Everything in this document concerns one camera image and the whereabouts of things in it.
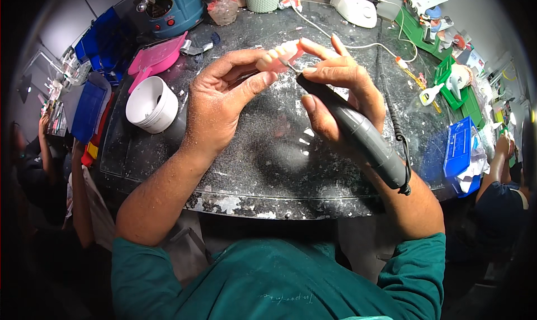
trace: glue bottle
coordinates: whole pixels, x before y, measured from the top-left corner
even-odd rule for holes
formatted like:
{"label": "glue bottle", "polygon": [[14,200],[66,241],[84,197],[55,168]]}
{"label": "glue bottle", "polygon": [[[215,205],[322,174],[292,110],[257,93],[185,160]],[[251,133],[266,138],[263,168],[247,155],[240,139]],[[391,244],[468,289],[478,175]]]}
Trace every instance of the glue bottle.
{"label": "glue bottle", "polygon": [[237,0],[214,0],[207,6],[211,18],[218,25],[228,25],[237,19]]}

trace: pink tray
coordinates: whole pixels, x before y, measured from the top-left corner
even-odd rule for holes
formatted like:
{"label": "pink tray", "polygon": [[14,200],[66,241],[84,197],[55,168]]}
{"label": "pink tray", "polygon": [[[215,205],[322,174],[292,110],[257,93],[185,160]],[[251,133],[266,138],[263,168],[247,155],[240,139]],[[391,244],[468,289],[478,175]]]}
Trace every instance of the pink tray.
{"label": "pink tray", "polygon": [[134,82],[131,88],[129,88],[129,94],[144,79],[164,72],[177,61],[179,49],[185,42],[187,33],[188,31],[177,38],[138,51],[138,54],[127,71],[129,75],[134,76]]}

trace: pink handle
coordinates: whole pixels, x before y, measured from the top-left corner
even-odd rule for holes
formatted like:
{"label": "pink handle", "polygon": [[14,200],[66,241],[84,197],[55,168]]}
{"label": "pink handle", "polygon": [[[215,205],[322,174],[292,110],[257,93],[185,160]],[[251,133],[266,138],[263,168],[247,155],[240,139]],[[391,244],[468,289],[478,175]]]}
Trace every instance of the pink handle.
{"label": "pink handle", "polygon": [[138,73],[138,75],[134,78],[133,84],[131,84],[131,88],[129,88],[129,94],[133,92],[134,88],[136,88],[136,86],[138,86],[140,82],[150,77],[152,72],[153,72],[153,68],[148,67],[145,69],[145,71],[141,71],[140,73]]}

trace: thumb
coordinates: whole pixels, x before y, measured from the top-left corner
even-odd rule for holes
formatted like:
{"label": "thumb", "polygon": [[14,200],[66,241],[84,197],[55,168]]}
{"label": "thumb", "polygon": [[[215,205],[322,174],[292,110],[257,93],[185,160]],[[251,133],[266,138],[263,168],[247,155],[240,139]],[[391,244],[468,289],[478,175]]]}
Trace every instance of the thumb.
{"label": "thumb", "polygon": [[276,80],[278,80],[276,73],[260,72],[233,88],[230,94],[236,100],[236,104],[240,105],[242,109],[255,95],[261,93]]}
{"label": "thumb", "polygon": [[308,113],[312,129],[326,140],[339,142],[341,132],[324,103],[317,96],[307,94],[302,96],[302,104]]}

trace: white cable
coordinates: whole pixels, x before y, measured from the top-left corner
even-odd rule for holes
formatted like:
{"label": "white cable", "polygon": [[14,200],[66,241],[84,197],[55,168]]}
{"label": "white cable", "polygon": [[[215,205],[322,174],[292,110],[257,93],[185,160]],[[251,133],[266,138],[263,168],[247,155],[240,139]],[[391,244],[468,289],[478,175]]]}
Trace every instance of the white cable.
{"label": "white cable", "polygon": [[[386,0],[380,0],[382,2],[386,2],[386,3],[391,3],[391,4],[395,4],[395,3],[392,3],[392,2],[388,2]],[[327,34],[322,28],[318,27],[317,24],[313,23],[312,21],[310,21],[309,19],[307,19],[306,17],[304,17],[303,15],[301,15],[298,10],[295,8],[295,6],[293,4],[291,4],[291,7],[293,8],[293,10],[296,12],[297,15],[299,15],[303,20],[305,20],[306,22],[310,23],[311,25],[315,26],[319,31],[321,31],[322,33],[324,33],[328,38],[332,38],[331,35]],[[406,39],[400,39],[401,38],[401,31],[403,30],[403,23],[404,23],[404,15],[402,15],[403,19],[401,20],[401,29],[399,30],[399,37],[397,39],[399,40],[403,40],[403,41],[407,41],[407,42],[410,42],[412,43],[412,45],[414,45],[414,50],[416,51],[416,54],[414,55],[414,58],[412,58],[411,60],[402,60],[401,61],[404,61],[404,62],[411,62],[411,61],[414,61],[416,59],[416,57],[418,56],[418,48],[416,47],[416,45],[411,41],[411,40],[406,40]],[[380,43],[373,43],[373,44],[369,44],[369,45],[364,45],[364,46],[347,46],[347,45],[343,45],[345,46],[346,48],[367,48],[367,47],[372,47],[372,46],[375,46],[375,45],[379,45],[381,46],[382,48],[384,48],[386,51],[388,51],[389,54],[391,54],[394,58],[397,58],[397,55],[393,54],[392,51],[390,51],[386,46],[384,46],[383,44],[380,44]]]}

